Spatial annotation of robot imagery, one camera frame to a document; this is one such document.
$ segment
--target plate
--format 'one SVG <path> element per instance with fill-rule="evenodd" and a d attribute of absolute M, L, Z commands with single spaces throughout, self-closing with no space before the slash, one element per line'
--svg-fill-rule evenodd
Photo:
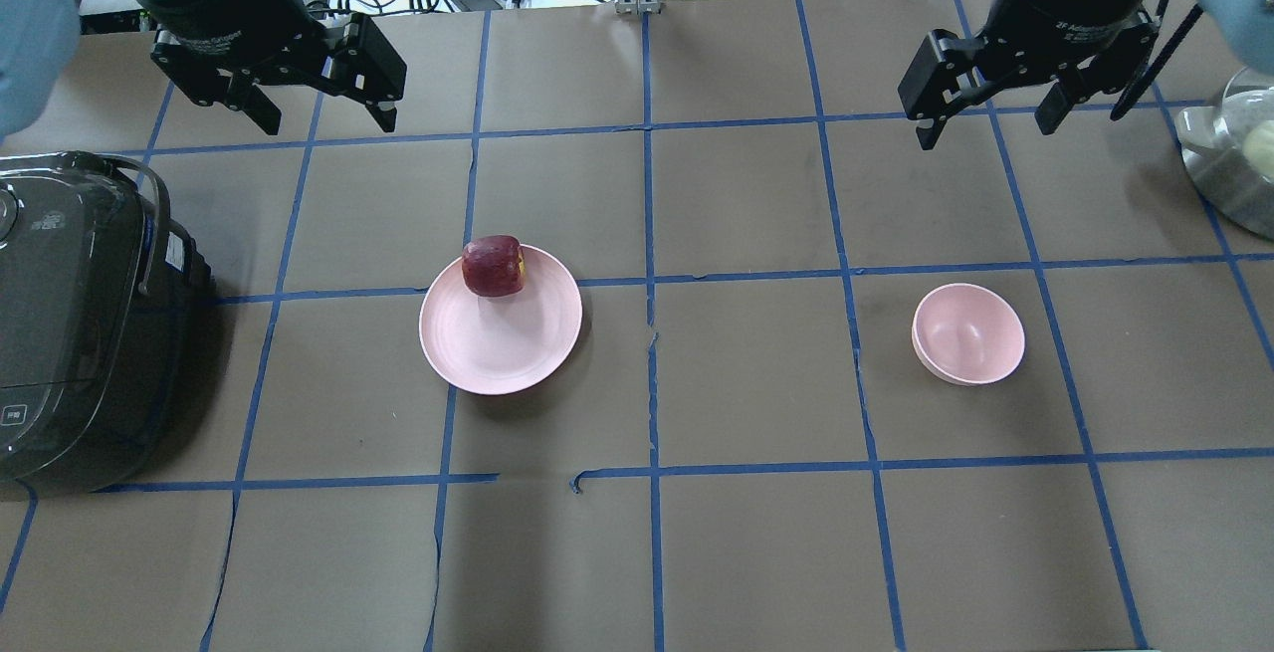
<path fill-rule="evenodd" d="M 474 294 L 460 259 L 420 303 L 420 349 L 447 383 L 470 393 L 526 390 L 562 365 L 580 337 L 583 303 L 575 276 L 552 253 L 522 244 L 526 285 L 488 299 Z"/>

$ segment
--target black rice cooker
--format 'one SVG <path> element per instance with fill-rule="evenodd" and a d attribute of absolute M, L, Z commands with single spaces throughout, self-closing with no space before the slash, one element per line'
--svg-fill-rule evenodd
<path fill-rule="evenodd" d="M 96 490 L 145 462 L 210 281 L 143 163 L 0 158 L 0 499 Z"/>

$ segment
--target bowl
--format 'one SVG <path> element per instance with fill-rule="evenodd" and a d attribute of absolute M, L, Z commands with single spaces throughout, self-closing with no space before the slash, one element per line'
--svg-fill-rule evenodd
<path fill-rule="evenodd" d="M 995 290 L 947 284 L 920 299 L 911 345 L 926 369 L 957 386 L 984 386 L 1014 372 L 1027 346 L 1022 320 Z"/>

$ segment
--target apple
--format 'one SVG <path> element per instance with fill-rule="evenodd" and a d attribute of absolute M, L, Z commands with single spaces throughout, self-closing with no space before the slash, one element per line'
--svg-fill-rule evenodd
<path fill-rule="evenodd" d="M 469 290 L 479 297 L 517 294 L 526 284 L 522 244 L 510 234 L 473 239 L 465 244 L 464 256 L 460 256 L 460 274 Z"/>

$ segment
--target blue grid line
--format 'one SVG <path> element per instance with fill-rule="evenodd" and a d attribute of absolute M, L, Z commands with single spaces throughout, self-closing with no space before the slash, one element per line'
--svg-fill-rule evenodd
<path fill-rule="evenodd" d="M 641 17 L 642 67 L 642 215 L 646 222 L 646 326 L 655 331 L 655 144 L 651 131 L 654 80 L 650 56 L 650 13 Z M 650 567 L 651 619 L 655 652 L 664 652 L 664 506 L 660 497 L 659 462 L 659 331 L 646 348 L 647 415 L 650 425 Z"/>
<path fill-rule="evenodd" d="M 22 563 L 22 551 L 27 549 L 27 536 L 31 535 L 31 523 L 36 520 L 36 507 L 39 499 L 31 485 L 17 481 L 27 489 L 27 514 L 22 518 L 22 528 L 18 531 L 18 540 L 13 544 L 13 554 L 9 556 L 9 568 L 4 573 L 4 583 L 0 583 L 0 614 L 4 613 L 9 602 L 9 591 L 13 590 L 13 578 L 18 574 L 18 564 Z"/>
<path fill-rule="evenodd" d="M 1140 102 L 1133 104 L 1134 111 L 1153 111 L 1159 107 L 1157 103 Z M 1115 103 L 1079 103 L 1071 107 L 1071 112 L 1110 112 Z M 996 107 L 996 113 L 1001 116 L 1019 116 L 1019 113 L 1034 113 L 1036 107 Z"/>
<path fill-rule="evenodd" d="M 1124 453 L 1097 453 L 1099 462 L 1156 462 L 1156 461 L 1222 461 L 1233 458 L 1270 458 L 1274 448 L 1191 448 L 1185 451 L 1130 451 Z"/>
<path fill-rule="evenodd" d="M 1274 253 L 1235 253 L 1235 261 L 1269 262 Z M 1056 259 L 1041 261 L 1045 270 L 1071 270 L 1071 267 L 1120 267 L 1120 266 L 1186 266 L 1220 265 L 1227 262 L 1222 253 L 1201 253 L 1191 257 L 1134 257 L 1134 259 Z M 957 265 L 902 265 L 902 266 L 851 266 L 851 276 L 905 276 L 922 274 L 961 274 L 961 271 L 1032 271 L 1036 262 L 957 262 Z M 796 279 L 836 279 L 841 270 L 784 270 L 784 271 L 719 271 L 719 274 L 665 274 L 655 275 L 655 284 L 698 284 L 711 280 L 796 280 Z M 610 288 L 610 285 L 646 285 L 645 276 L 601 276 L 601 279 L 578 279 L 581 289 Z M 280 294 L 241 294 L 213 299 L 211 306 L 234 307 L 241 303 L 297 302 L 297 299 L 354 299 L 372 297 L 419 297 L 428 288 L 396 285 L 386 289 L 307 289 L 283 290 Z M 157 308 L 155 312 L 168 312 Z"/>
<path fill-rule="evenodd" d="M 885 593 L 889 604 L 889 620 L 893 627 L 893 643 L 899 652 L 906 652 L 907 642 L 903 634 L 902 605 L 898 600 L 898 581 L 893 567 L 893 542 L 889 539 L 889 517 L 884 499 L 884 481 L 880 476 L 880 461 L 877 453 L 875 434 L 871 430 L 871 418 L 868 413 L 866 390 L 862 385 L 862 344 L 859 337 L 857 313 L 854 303 L 854 279 L 850 271 L 850 259 L 841 229 L 841 208 L 836 195 L 836 176 L 832 167 L 832 152 L 827 139 L 827 117 L 823 112 L 823 92 L 818 79 L 818 64 L 814 61 L 814 45 L 809 36 L 809 22 L 805 18 L 804 0 L 795 0 L 796 17 L 800 20 L 801 39 L 805 46 L 805 61 L 809 65 L 810 89 L 814 93 L 814 112 L 818 116 L 818 140 L 823 154 L 823 176 L 827 185 L 827 200 L 832 215 L 832 234 L 836 238 L 836 253 L 841 262 L 841 285 L 845 289 L 845 316 L 850 329 L 850 344 L 854 358 L 854 378 L 859 390 L 859 411 L 862 416 L 862 438 L 866 446 L 871 471 L 871 494 L 875 502 L 877 530 L 880 537 L 880 563 L 883 567 Z"/>
<path fill-rule="evenodd" d="M 596 125 L 596 126 L 557 126 L 547 130 L 490 130 L 483 131 L 482 139 L 513 139 L 513 136 L 559 136 L 559 135 L 614 135 L 617 131 L 645 130 L 642 125 Z"/>
<path fill-rule="evenodd" d="M 962 0 L 953 0 L 953 3 L 956 3 L 956 13 L 959 15 L 964 36 L 970 37 L 968 17 L 966 17 L 964 13 L 964 3 L 962 3 Z M 1127 611 L 1133 641 L 1136 643 L 1138 648 L 1145 648 L 1145 633 L 1143 633 L 1142 629 L 1142 619 L 1136 610 L 1136 600 L 1133 597 L 1133 585 L 1129 582 L 1127 569 L 1124 565 L 1124 553 L 1120 550 L 1119 535 L 1115 532 L 1115 521 L 1113 517 L 1111 517 L 1110 502 L 1106 499 L 1106 485 L 1102 484 L 1101 469 L 1097 466 L 1093 442 L 1091 436 L 1088 436 L 1088 424 L 1084 420 L 1084 410 L 1079 402 L 1079 390 L 1075 387 L 1075 378 L 1070 369 L 1070 358 L 1066 354 L 1066 344 L 1061 337 L 1061 326 L 1059 325 L 1057 315 L 1052 306 L 1052 297 L 1049 293 L 1049 281 L 1045 275 L 1045 267 L 1040 262 L 1040 251 L 1036 247 L 1034 234 L 1031 229 L 1031 220 L 1027 215 L 1022 192 L 1018 188 L 1018 180 L 1013 171 L 1013 162 L 1009 157 L 1009 148 L 1005 144 L 1004 131 L 1000 130 L 1000 117 L 996 113 L 995 104 L 987 103 L 987 113 L 991 118 L 991 130 L 995 135 L 996 148 L 999 148 L 1000 152 L 1000 159 L 1004 166 L 1004 176 L 1009 185 L 1009 192 L 1013 194 L 1013 204 L 1018 211 L 1018 220 L 1022 224 L 1022 234 L 1026 239 L 1027 250 L 1031 253 L 1031 261 L 1034 265 L 1036 281 L 1040 287 L 1040 298 L 1043 303 L 1045 315 L 1049 318 L 1049 329 L 1052 331 L 1054 346 L 1057 350 L 1057 362 L 1060 363 L 1063 378 L 1066 383 L 1066 395 L 1070 397 L 1070 409 L 1075 416 L 1075 428 L 1078 429 L 1079 442 L 1088 462 L 1088 476 L 1092 480 L 1093 494 L 1097 500 L 1097 511 L 1101 514 L 1102 527 L 1106 530 L 1106 541 L 1110 544 L 1111 563 L 1115 567 L 1115 577 L 1119 579 L 1120 592 L 1124 597 L 1124 606 Z"/>
<path fill-rule="evenodd" d="M 1226 461 L 1274 458 L 1274 447 L 1254 448 L 1184 448 L 1175 451 L 1111 451 L 1093 453 L 1098 462 L 1161 462 L 1161 461 Z M 1040 453 L 1040 456 L 989 456 L 964 458 L 882 458 L 880 470 L 941 469 L 1013 469 L 1031 466 L 1085 465 L 1083 453 Z M 581 471 L 572 480 L 572 489 L 582 480 L 631 479 L 632 476 L 711 476 L 801 472 L 869 471 L 871 461 L 792 461 L 792 462 L 693 462 L 664 466 L 657 474 L 650 466 L 595 469 Z M 437 474 L 387 476 L 320 476 L 320 479 L 191 480 L 158 483 L 120 483 L 96 494 L 113 493 L 190 493 L 200 490 L 296 490 L 310 488 L 378 488 L 378 485 L 450 485 L 484 484 L 499 480 L 499 474 Z"/>
<path fill-rule="evenodd" d="M 1181 152 L 1181 139 L 1177 136 L 1177 125 L 1172 121 L 1172 112 L 1168 111 L 1168 104 L 1164 103 L 1163 93 L 1159 89 L 1159 84 L 1152 84 L 1152 90 L 1154 93 L 1154 102 L 1159 107 L 1159 113 L 1163 116 L 1163 121 L 1168 125 L 1168 134 L 1172 135 L 1172 143 L 1176 145 L 1177 152 Z M 1252 299 L 1252 293 L 1247 289 L 1247 280 L 1243 276 L 1242 270 L 1238 269 L 1238 261 L 1235 257 L 1235 252 L 1229 248 L 1229 239 L 1226 238 L 1226 232 L 1220 227 L 1220 218 L 1217 216 L 1217 209 L 1212 206 L 1210 202 L 1204 197 L 1203 194 L 1195 192 L 1199 196 L 1199 202 L 1201 204 L 1204 213 L 1208 215 L 1208 224 L 1212 225 L 1212 233 L 1217 236 L 1217 243 L 1220 244 L 1220 252 L 1224 256 L 1224 261 L 1229 266 L 1229 274 L 1235 276 L 1235 285 L 1238 288 L 1238 295 L 1243 299 L 1243 307 L 1247 308 L 1247 317 L 1252 321 L 1252 326 L 1256 330 L 1256 339 L 1261 343 L 1261 349 L 1265 351 L 1265 362 L 1269 363 L 1270 369 L 1274 369 L 1274 346 L 1270 346 L 1270 337 L 1268 331 L 1265 331 L 1265 325 L 1261 322 L 1260 311 L 1256 309 L 1256 302 Z"/>
<path fill-rule="evenodd" d="M 301 490 L 315 488 L 385 488 L 386 485 L 440 485 L 496 483 L 499 474 L 382 475 L 382 476 L 301 476 L 301 479 L 187 480 L 162 483 L 120 483 L 94 494 L 113 493 L 190 493 L 197 490 Z"/>
<path fill-rule="evenodd" d="M 907 274 L 958 274 L 959 271 L 1028 270 L 1031 262 L 982 262 L 981 265 L 855 266 L 851 276 L 894 276 Z"/>
<path fill-rule="evenodd" d="M 159 129 L 163 127 L 164 116 L 168 116 L 168 104 L 172 103 L 172 90 L 176 89 L 176 84 L 168 82 L 168 89 L 163 90 L 163 99 L 159 102 L 159 112 L 155 113 L 155 125 L 150 129 L 150 139 L 147 139 L 145 152 L 141 153 L 141 163 L 150 163 L 150 158 L 154 157 L 155 143 L 159 143 Z"/>
<path fill-rule="evenodd" d="M 1205 253 L 1198 257 L 1059 259 L 1059 261 L 1040 262 L 1040 266 L 1052 270 L 1052 267 L 1220 265 L 1224 261 L 1226 257 L 1218 253 Z"/>
<path fill-rule="evenodd" d="M 310 116 L 310 135 L 308 140 L 312 144 L 315 134 L 318 131 L 318 116 L 322 113 L 322 93 L 315 94 L 315 107 L 313 113 Z M 301 216 L 301 197 L 304 195 L 306 188 L 306 176 L 310 171 L 310 159 L 313 154 L 313 148 L 306 148 L 304 157 L 301 159 L 301 172 L 297 174 L 297 188 L 292 197 L 292 213 L 288 216 L 288 229 L 283 238 L 283 253 L 279 257 L 279 271 L 274 281 L 274 294 L 283 293 L 283 281 L 288 275 L 288 262 L 292 256 L 292 243 L 297 233 L 297 220 Z M 225 556 L 222 558 L 220 579 L 217 586 L 217 599 L 213 602 L 213 611 L 208 616 L 208 627 L 204 628 L 204 638 L 199 642 L 200 652 L 208 652 L 209 646 L 213 642 L 213 628 L 217 625 L 217 611 L 220 607 L 222 593 L 225 591 L 225 574 L 229 569 L 231 549 L 234 545 L 234 525 L 238 521 L 238 504 L 240 497 L 242 494 L 243 474 L 247 470 L 247 458 L 252 447 L 252 430 L 256 428 L 256 415 L 261 404 L 261 390 L 265 385 L 265 371 L 270 360 L 270 349 L 274 344 L 274 329 L 279 322 L 279 308 L 282 307 L 282 299 L 274 299 L 270 307 L 270 321 L 265 326 L 265 339 L 261 343 L 261 357 L 257 360 L 256 367 L 256 379 L 252 383 L 252 397 L 248 401 L 247 419 L 243 422 L 243 438 L 240 443 L 240 457 L 234 469 L 234 483 L 237 484 L 231 490 L 231 525 L 229 535 L 225 540 Z"/>
<path fill-rule="evenodd" d="M 1167 107 L 1195 107 L 1203 99 L 1173 99 L 1166 103 Z M 1084 103 L 1078 104 L 1077 111 L 1108 112 L 1113 104 Z M 1138 108 L 1158 107 L 1156 103 L 1138 103 Z M 1019 113 L 1032 113 L 1033 107 L 1005 107 L 1000 108 L 1001 116 L 1019 116 Z M 986 108 L 970 107 L 967 111 L 957 112 L 957 116 L 984 116 Z M 879 121 L 880 118 L 907 118 L 906 112 L 842 112 L 827 113 L 823 121 Z M 478 139 L 515 139 L 515 136 L 557 136 L 557 135 L 614 135 L 617 131 L 641 130 L 715 130 L 715 127 L 733 126 L 766 126 L 766 125 L 812 125 L 818 121 L 815 116 L 782 116 L 782 117 L 755 117 L 755 118 L 719 118 L 719 121 L 650 121 L 647 117 L 637 125 L 596 125 L 596 126 L 561 126 L 544 127 L 544 130 L 488 130 L 479 131 Z M 471 131 L 445 131 L 445 134 L 432 135 L 380 135 L 380 136 L 341 136 L 341 139 L 315 139 L 310 140 L 271 140 L 271 143 L 250 144 L 196 144 L 187 148 L 155 148 L 150 144 L 147 149 L 129 149 L 122 152 L 124 157 L 147 157 L 148 154 L 206 154 L 206 153 L 251 153 L 268 152 L 268 149 L 301 149 L 301 148 L 347 148 L 348 145 L 363 144 L 413 144 L 413 143 L 456 143 L 456 140 L 474 139 Z"/>
<path fill-rule="evenodd" d="M 813 116 L 771 116 L 753 118 L 708 118 L 708 121 L 646 121 L 642 130 L 715 130 L 727 126 L 812 125 Z"/>
<path fill-rule="evenodd" d="M 1018 469 L 1028 466 L 1066 466 L 1088 462 L 1083 453 L 1043 453 L 1043 456 L 991 456 L 984 458 L 901 458 L 880 461 L 887 471 L 945 469 Z"/>
<path fill-rule="evenodd" d="M 487 11 L 483 13 L 482 18 L 482 45 L 478 48 L 478 85 L 474 93 L 474 125 L 470 134 L 473 159 L 469 162 L 469 185 L 465 190 L 465 230 L 461 244 L 471 238 L 474 227 L 474 199 L 478 195 L 478 148 L 482 140 L 482 108 L 485 94 L 484 90 L 487 89 L 487 53 L 489 52 L 489 46 L 490 11 Z M 442 453 L 438 462 L 438 472 L 441 478 L 438 481 L 438 498 L 433 511 L 433 542 L 438 556 L 438 567 L 437 576 L 434 577 L 436 587 L 433 593 L 433 610 L 429 613 L 429 630 L 424 638 L 424 652 L 433 652 L 434 621 L 437 620 L 438 614 L 438 592 L 441 592 L 442 588 L 442 542 L 447 520 L 447 490 L 451 483 L 451 442 L 455 437 L 456 429 L 456 387 L 447 385 L 447 411 L 442 425 Z"/>
<path fill-rule="evenodd" d="M 841 270 L 818 267 L 800 271 L 727 271 L 727 274 L 671 274 L 655 276 L 655 284 L 694 284 L 701 280 L 787 280 L 787 279 L 834 279 Z"/>
<path fill-rule="evenodd" d="M 1098 462 L 1157 461 L 1223 461 L 1235 458 L 1274 458 L 1270 448 L 1187 448 L 1180 451 L 1113 451 L 1093 453 Z M 626 476 L 710 476 L 870 471 L 948 470 L 948 469 L 1019 469 L 1033 466 L 1087 466 L 1085 453 L 1037 453 L 1037 456 L 985 456 L 964 458 L 880 458 L 873 461 L 792 461 L 792 462 L 692 462 L 665 466 L 657 474 L 650 466 L 594 469 L 581 471 L 571 480 L 571 489 L 580 493 L 582 481 L 626 479 Z"/>

